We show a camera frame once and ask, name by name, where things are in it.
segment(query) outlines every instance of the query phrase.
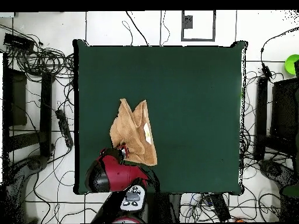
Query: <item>green ball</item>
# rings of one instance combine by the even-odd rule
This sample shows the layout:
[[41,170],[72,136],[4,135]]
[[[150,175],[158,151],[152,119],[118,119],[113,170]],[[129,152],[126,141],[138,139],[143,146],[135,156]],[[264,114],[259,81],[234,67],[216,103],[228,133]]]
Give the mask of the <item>green ball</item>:
[[294,63],[298,60],[299,60],[299,55],[294,54],[294,55],[290,55],[284,63],[284,67],[286,68],[286,71],[291,75],[296,75]]

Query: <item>tan towel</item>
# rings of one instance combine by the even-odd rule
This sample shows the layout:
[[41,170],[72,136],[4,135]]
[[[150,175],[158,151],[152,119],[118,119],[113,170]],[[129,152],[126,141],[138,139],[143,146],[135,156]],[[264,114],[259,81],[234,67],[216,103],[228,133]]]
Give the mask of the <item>tan towel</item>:
[[126,99],[120,101],[119,114],[110,129],[113,147],[126,143],[129,155],[125,160],[148,166],[156,165],[157,154],[148,118],[147,101],[139,103],[134,112]]

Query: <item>white floor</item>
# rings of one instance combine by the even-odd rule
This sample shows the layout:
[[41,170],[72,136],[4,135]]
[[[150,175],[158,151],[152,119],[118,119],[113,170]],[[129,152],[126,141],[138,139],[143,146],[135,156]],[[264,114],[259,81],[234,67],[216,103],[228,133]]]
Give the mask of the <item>white floor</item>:
[[[208,46],[230,46],[235,40],[245,40],[249,42],[246,52],[246,72],[254,71],[261,74],[260,63],[260,49],[263,43],[285,30],[296,27],[299,24],[298,14],[286,10],[217,10],[216,18],[216,37],[215,42],[181,42],[181,11],[162,11],[162,25],[160,38],[160,10],[145,11],[145,12],[129,12],[132,16],[136,26],[143,33],[149,45],[158,46],[164,44],[165,46],[185,46],[185,45],[208,45]],[[145,45],[145,41],[136,28],[133,26],[131,20],[125,12],[39,12],[39,13],[18,13],[15,18],[0,18],[0,24],[8,27],[13,27],[14,30],[24,34],[34,34],[44,44],[43,47],[51,47],[62,51],[65,55],[73,53],[72,41],[73,39],[87,40],[89,45],[124,45],[131,44],[131,34],[124,27],[126,25],[132,31],[133,45]],[[5,49],[3,45],[5,30],[0,29],[0,48]],[[291,54],[298,53],[299,50],[299,31],[286,34],[285,36],[269,41],[265,46],[263,53],[263,60],[269,66],[271,71],[280,72],[284,78],[291,78],[284,70],[284,61]],[[248,78],[255,76],[254,72],[248,73]],[[277,75],[277,81],[281,80],[281,76]],[[256,82],[248,86],[248,96],[246,102],[255,108],[255,89]],[[27,88],[35,94],[40,92],[40,84],[27,81]],[[28,92],[27,102],[35,100],[38,102],[39,97]],[[58,107],[60,102],[65,100],[63,87],[54,82],[53,84],[53,107]],[[32,118],[36,128],[39,128],[39,109],[34,103],[27,104],[27,112]],[[67,117],[70,118],[70,130],[74,130],[73,120],[74,114],[71,108],[67,108]],[[58,122],[54,116],[52,143],[55,143],[57,138],[61,136],[59,132]],[[245,125],[250,129],[254,122],[253,113],[245,117]],[[27,126],[15,127],[14,134],[21,134],[32,131],[31,123]],[[253,134],[254,127],[251,128],[250,133]],[[11,160],[17,162],[25,158],[31,151],[38,148],[38,145],[33,145],[24,149],[16,150],[11,153]],[[67,151],[65,142],[62,138],[57,141],[56,154],[58,157]],[[50,202],[50,212],[46,216],[44,223],[57,223],[54,217],[54,209],[59,207],[58,218],[59,221],[66,214],[77,213],[75,215],[67,215],[63,218],[62,223],[89,223],[95,216],[95,212],[99,210],[102,203],[105,201],[108,193],[105,194],[89,194],[84,198],[83,195],[75,195],[72,192],[72,185],[74,183],[74,149],[65,158],[55,161],[54,164],[40,173],[38,187],[36,191],[38,195]],[[58,180],[61,180],[65,185],[59,186]],[[48,211],[48,205],[39,200],[32,192],[33,185],[36,181],[36,176],[33,176],[27,186],[26,208],[27,214],[30,217],[38,217],[40,221],[44,218]],[[275,193],[278,195],[277,187],[274,183],[264,178],[258,170],[249,168],[244,172],[244,186],[254,193],[256,198],[259,198],[264,193]],[[237,218],[254,218],[262,222],[260,212],[256,209],[254,196],[248,190],[239,197],[230,196],[229,207],[231,215]],[[184,194],[182,198],[183,203],[190,203],[191,194]],[[279,208],[279,202],[275,197],[265,196],[262,199],[266,207],[274,205]],[[84,211],[84,208],[91,208],[92,210]],[[189,207],[182,208],[182,213],[188,211]],[[206,211],[208,215],[214,216],[213,213]],[[271,213],[263,213],[267,221],[277,221],[277,217]],[[200,219],[207,219],[205,214],[202,214]],[[180,217],[182,222],[185,222],[183,216]]]

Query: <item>white control panel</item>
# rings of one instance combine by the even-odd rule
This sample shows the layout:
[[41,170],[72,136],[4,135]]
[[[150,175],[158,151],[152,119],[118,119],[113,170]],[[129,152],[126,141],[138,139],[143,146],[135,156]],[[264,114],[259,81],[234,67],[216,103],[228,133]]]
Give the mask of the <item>white control panel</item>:
[[145,190],[140,185],[132,186],[121,202],[122,211],[140,211],[145,202]]

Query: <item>green table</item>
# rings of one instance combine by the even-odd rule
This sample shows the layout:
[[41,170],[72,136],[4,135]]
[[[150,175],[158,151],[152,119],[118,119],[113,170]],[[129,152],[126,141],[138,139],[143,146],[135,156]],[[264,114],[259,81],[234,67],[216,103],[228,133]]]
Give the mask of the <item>green table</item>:
[[121,98],[132,109],[147,100],[158,158],[152,168],[162,192],[240,191],[244,47],[243,41],[232,47],[90,47],[74,40],[74,191],[87,192],[86,170],[111,146],[109,130]]

